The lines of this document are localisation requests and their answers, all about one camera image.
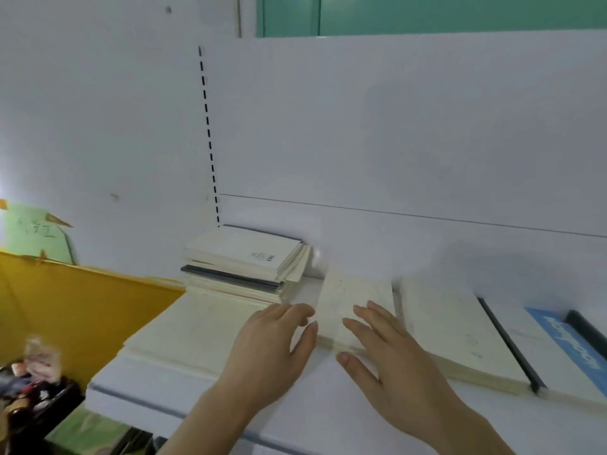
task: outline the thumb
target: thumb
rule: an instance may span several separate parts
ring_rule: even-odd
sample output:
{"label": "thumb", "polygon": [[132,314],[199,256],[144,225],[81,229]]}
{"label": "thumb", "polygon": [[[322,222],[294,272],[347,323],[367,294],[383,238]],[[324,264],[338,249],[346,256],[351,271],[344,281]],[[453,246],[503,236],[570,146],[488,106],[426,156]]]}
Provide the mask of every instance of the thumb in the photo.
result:
{"label": "thumb", "polygon": [[360,359],[351,353],[341,352],[337,355],[337,360],[354,383],[358,385],[369,403],[375,407],[382,391],[379,380],[360,362]]}
{"label": "thumb", "polygon": [[299,341],[293,348],[291,353],[291,363],[297,374],[300,376],[304,370],[305,365],[310,359],[310,355],[316,346],[316,333],[318,332],[318,323],[313,322],[303,331]]}

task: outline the fingernail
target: fingernail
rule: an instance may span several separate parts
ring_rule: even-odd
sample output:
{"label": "fingernail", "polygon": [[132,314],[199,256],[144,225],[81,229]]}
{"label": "fingernail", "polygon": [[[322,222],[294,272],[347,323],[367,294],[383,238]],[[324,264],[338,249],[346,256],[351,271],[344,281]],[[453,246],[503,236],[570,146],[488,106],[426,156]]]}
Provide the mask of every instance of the fingernail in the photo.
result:
{"label": "fingernail", "polygon": [[346,367],[348,364],[348,355],[344,352],[341,352],[337,355],[337,360],[342,367]]}

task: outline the blue book cover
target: blue book cover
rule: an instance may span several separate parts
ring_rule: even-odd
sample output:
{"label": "blue book cover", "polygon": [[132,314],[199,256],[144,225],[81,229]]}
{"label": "blue book cover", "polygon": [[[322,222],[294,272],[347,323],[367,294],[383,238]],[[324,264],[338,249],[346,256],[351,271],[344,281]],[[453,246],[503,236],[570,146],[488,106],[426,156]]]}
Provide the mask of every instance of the blue book cover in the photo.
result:
{"label": "blue book cover", "polygon": [[607,397],[607,360],[597,353],[573,327],[562,321],[558,314],[535,308],[525,309]]}

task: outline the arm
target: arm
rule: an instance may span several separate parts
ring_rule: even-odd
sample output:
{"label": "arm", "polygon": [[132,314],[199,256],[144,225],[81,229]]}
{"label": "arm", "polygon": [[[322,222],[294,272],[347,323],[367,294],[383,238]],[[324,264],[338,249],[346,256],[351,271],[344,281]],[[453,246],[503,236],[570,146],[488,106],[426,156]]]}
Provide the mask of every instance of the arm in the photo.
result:
{"label": "arm", "polygon": [[354,313],[371,327],[349,318],[344,326],[367,350],[379,380],[351,353],[339,353],[337,360],[386,421],[439,455],[513,455],[491,424],[459,399],[391,313],[372,301],[355,306]]}
{"label": "arm", "polygon": [[254,313],[240,331],[216,384],[193,407],[159,455],[226,455],[261,409],[281,398],[299,378],[316,344],[318,326],[291,340],[314,309],[271,305]]}

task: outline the forearm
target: forearm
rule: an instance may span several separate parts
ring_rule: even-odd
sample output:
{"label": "forearm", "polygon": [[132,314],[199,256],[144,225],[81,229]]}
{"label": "forearm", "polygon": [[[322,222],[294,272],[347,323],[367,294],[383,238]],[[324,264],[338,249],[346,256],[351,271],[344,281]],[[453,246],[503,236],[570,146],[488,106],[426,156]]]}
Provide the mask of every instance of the forearm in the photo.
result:
{"label": "forearm", "polygon": [[454,414],[431,445],[439,455],[515,455],[491,423],[470,408]]}
{"label": "forearm", "polygon": [[252,418],[215,386],[208,389],[159,455],[227,455]]}

